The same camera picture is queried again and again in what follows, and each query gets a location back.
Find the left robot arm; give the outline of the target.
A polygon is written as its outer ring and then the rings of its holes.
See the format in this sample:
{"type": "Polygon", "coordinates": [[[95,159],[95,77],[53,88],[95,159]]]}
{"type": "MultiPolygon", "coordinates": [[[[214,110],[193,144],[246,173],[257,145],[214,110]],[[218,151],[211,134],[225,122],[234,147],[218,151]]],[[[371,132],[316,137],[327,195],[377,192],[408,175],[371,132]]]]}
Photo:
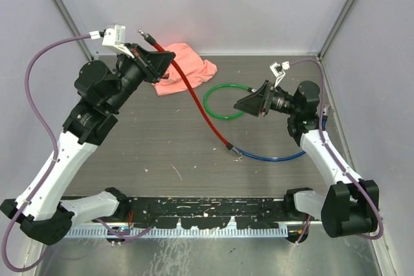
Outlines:
{"type": "Polygon", "coordinates": [[[170,51],[147,51],[135,43],[128,43],[126,48],[132,54],[119,54],[114,70],[100,60],[90,61],[80,69],[74,82],[80,100],[63,123],[57,151],[22,195],[1,204],[1,211],[8,218],[14,217],[46,175],[48,166],[54,166],[28,206],[17,216],[17,223],[27,237],[51,246],[71,228],[85,222],[103,217],[121,222],[129,216],[129,199],[114,187],[85,198],[62,199],[80,167],[117,123],[116,115],[122,105],[141,83],[160,81],[176,56],[170,51]]]}

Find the red cable lock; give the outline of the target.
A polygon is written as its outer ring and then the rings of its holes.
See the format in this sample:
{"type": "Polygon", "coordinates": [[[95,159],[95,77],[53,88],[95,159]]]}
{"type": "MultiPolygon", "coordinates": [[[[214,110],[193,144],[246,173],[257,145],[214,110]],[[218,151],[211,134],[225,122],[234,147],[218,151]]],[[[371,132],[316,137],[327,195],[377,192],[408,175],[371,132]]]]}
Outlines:
{"type": "MultiPolygon", "coordinates": [[[[157,40],[149,33],[143,31],[142,29],[138,29],[138,33],[144,38],[144,40],[149,43],[153,48],[155,48],[158,52],[164,52],[164,48],[161,47],[157,40]]],[[[187,77],[183,73],[182,69],[180,68],[179,64],[173,60],[171,62],[173,68],[178,72],[179,76],[182,78],[188,92],[190,93],[193,101],[195,102],[199,112],[201,113],[202,117],[204,118],[205,122],[208,124],[208,127],[212,130],[214,135],[218,137],[218,139],[224,144],[224,146],[230,151],[233,152],[236,157],[237,161],[241,161],[243,159],[243,155],[238,151],[215,127],[215,125],[212,123],[212,121],[209,119],[206,111],[204,110],[202,103],[198,99],[193,87],[191,86],[190,82],[188,81],[187,77]]]]}

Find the green cable lock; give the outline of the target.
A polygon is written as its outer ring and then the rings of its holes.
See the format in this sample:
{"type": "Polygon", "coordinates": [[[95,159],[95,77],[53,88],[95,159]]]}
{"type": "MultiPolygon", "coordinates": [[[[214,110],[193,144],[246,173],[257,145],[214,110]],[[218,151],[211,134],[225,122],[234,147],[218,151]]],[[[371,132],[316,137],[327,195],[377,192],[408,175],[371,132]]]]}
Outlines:
{"type": "Polygon", "coordinates": [[[214,113],[214,112],[213,112],[213,111],[209,108],[209,106],[208,106],[208,98],[210,97],[210,95],[211,95],[214,91],[217,91],[217,90],[219,90],[219,89],[225,89],[225,88],[236,88],[236,89],[242,89],[242,90],[248,91],[248,92],[250,92],[250,93],[254,93],[254,92],[256,92],[256,91],[257,91],[257,89],[255,89],[255,88],[248,87],[248,86],[245,86],[245,85],[236,84],[236,83],[225,83],[225,84],[216,85],[216,86],[212,87],[210,90],[208,90],[208,91],[206,92],[206,94],[204,95],[204,98],[203,98],[203,107],[204,107],[204,110],[205,110],[205,111],[206,111],[206,112],[207,112],[210,116],[213,116],[214,118],[217,118],[217,119],[219,119],[219,120],[233,120],[233,119],[236,119],[236,118],[241,117],[241,116],[244,114],[244,112],[242,112],[242,111],[239,111],[239,112],[237,112],[237,113],[235,113],[235,114],[233,114],[233,115],[225,116],[225,115],[216,114],[216,113],[214,113]]]}

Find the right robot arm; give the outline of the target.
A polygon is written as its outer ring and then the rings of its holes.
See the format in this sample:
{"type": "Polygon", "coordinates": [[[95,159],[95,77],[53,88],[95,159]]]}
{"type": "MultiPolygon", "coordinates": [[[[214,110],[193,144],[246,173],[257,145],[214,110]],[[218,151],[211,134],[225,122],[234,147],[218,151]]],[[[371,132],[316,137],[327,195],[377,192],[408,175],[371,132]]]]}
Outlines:
{"type": "Polygon", "coordinates": [[[384,234],[379,213],[379,188],[375,181],[364,180],[341,157],[325,130],[326,116],[318,113],[320,88],[303,81],[290,95],[269,81],[250,95],[238,100],[234,108],[252,116],[264,116],[269,111],[288,115],[287,129],[327,184],[326,195],[309,188],[288,190],[283,210],[286,217],[299,220],[304,214],[320,220],[332,238],[360,235],[375,240],[384,234]]]}

